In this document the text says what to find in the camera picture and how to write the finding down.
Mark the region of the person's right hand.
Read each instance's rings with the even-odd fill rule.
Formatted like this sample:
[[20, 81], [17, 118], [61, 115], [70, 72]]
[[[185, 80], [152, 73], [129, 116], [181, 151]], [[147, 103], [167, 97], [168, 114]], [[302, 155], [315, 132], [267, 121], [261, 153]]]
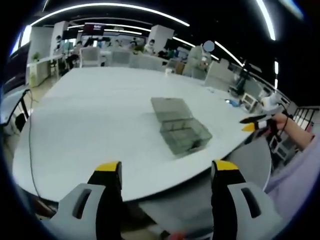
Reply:
[[272, 119], [275, 121], [276, 123], [276, 127], [278, 130], [284, 130], [287, 126], [288, 123], [290, 123], [292, 121], [292, 119], [283, 114], [283, 113], [277, 113], [275, 114]]

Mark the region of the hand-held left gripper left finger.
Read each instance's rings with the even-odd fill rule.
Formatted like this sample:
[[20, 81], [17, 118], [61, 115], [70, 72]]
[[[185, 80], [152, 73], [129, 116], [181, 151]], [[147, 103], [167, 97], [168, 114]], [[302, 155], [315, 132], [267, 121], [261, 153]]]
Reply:
[[123, 199], [122, 163], [99, 165], [87, 183], [81, 183], [58, 203], [49, 220], [57, 240], [120, 240]]

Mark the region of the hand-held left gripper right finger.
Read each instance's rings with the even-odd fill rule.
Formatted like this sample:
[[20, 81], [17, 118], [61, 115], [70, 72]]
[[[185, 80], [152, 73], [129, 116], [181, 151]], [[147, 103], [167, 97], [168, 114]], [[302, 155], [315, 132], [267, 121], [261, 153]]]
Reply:
[[232, 162], [213, 160], [211, 207], [214, 240], [271, 240], [282, 218], [271, 198], [247, 182]]

